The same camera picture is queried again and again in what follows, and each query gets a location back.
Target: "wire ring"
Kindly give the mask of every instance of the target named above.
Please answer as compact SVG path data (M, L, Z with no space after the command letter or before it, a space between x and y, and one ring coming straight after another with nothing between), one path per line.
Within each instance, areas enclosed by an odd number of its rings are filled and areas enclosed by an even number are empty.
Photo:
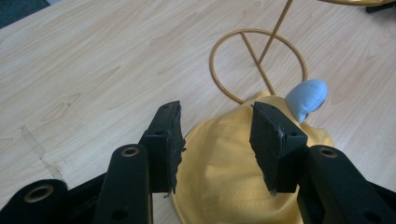
M235 95L233 95L232 93L230 93L219 81L218 76L216 75L216 71L215 71L215 67L214 67L214 59L215 59L215 54L216 54L216 50L219 48L219 46L229 37L234 36L234 35L243 35L243 33L257 33L257 34L262 34L262 35L271 35L272 33L266 30L260 30L260 29L242 29L242 30L236 30L233 32L228 33L227 35L225 35L224 37L222 37L213 47L211 53L210 53L210 59L209 59L209 67L210 67L210 74L213 77L213 80L215 81L216 85L220 88L221 91L223 91L229 98L231 98L232 100L236 101L238 104L242 104L245 101L236 97ZM303 55L300 53L299 50L297 50L297 48L295 48L290 42L289 40L287 40L286 38L282 37L281 35L275 35L275 38L279 41L281 41L282 43L284 43L286 46L288 46L291 51L294 52L294 54L296 55L297 59L300 62L300 65L302 67L302 71L303 71L303 81L306 81L308 79L308 73L307 73L307 69L306 69L306 64L305 64L305 60L303 58Z
M121 152L123 157L132 157L139 154L139 148L137 147L127 147Z
M52 185L46 184L30 190L25 196L24 200L27 203L36 203L46 199L54 191Z

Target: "wooden table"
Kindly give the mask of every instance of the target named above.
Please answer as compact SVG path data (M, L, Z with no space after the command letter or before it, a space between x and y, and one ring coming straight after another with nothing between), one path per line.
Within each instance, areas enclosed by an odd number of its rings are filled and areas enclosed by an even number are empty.
M179 100L182 132L237 104L214 84L210 50L241 28L271 30L283 1L63 0L0 30L0 205L23 186L61 178L73 188L106 171L117 147L137 143L157 108ZM308 118L327 129L370 181L396 190L396 13L296 0L279 34L329 86ZM261 51L265 39L249 35ZM224 85L265 90L241 38L219 49ZM277 94L301 81L275 41L263 62ZM156 223L178 223L154 197Z

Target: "table surface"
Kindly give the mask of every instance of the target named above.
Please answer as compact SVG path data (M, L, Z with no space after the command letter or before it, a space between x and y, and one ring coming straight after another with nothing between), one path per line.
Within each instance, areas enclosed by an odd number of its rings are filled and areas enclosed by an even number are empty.
M227 33L271 30L283 1L63 0L0 30L0 207L23 186L61 178L73 188L138 142L160 105L179 100L182 132L238 106L213 82L209 55ZM329 86L308 123L325 128L370 181L396 190L396 13L296 0L279 34ZM257 52L266 36L247 35ZM215 58L236 95L266 90L240 36ZM263 61L276 93L301 81L275 41ZM178 223L154 195L156 223Z

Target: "circular hole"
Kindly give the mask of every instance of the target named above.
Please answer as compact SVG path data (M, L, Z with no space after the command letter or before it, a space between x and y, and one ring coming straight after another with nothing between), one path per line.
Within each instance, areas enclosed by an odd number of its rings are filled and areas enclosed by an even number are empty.
M121 152L121 155L123 157L132 157L132 156L137 155L138 153L139 153L139 148L137 148L137 147L128 147L128 148L125 148Z
M327 148L321 149L321 150L320 150L320 153L321 153L323 156L330 157L330 158L335 158L335 157L337 157L337 154L336 154L335 152L333 152L332 150L329 150L329 149L327 149Z
M46 199L53 192L52 185L44 185L30 190L24 197L27 203L36 203Z
M364 215L365 218L367 218L371 222L374 222L374 223L381 223L382 222L381 217L379 215L377 215L376 213L374 213L374 212L370 212L370 211L369 212L364 212L363 215Z
M128 217L128 212L122 210L122 209L118 209L116 211L113 212L113 214L111 215L111 217L114 220L120 221L125 219L126 217Z

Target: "yellow cloth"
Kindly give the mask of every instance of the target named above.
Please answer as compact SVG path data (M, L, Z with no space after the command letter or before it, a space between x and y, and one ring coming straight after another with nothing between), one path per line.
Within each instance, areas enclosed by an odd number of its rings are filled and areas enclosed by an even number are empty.
M283 98L261 92L235 110L197 125L186 138L173 201L183 223L302 223L297 193L268 191L249 143L255 101L279 108L308 135L332 146L323 129L299 124Z

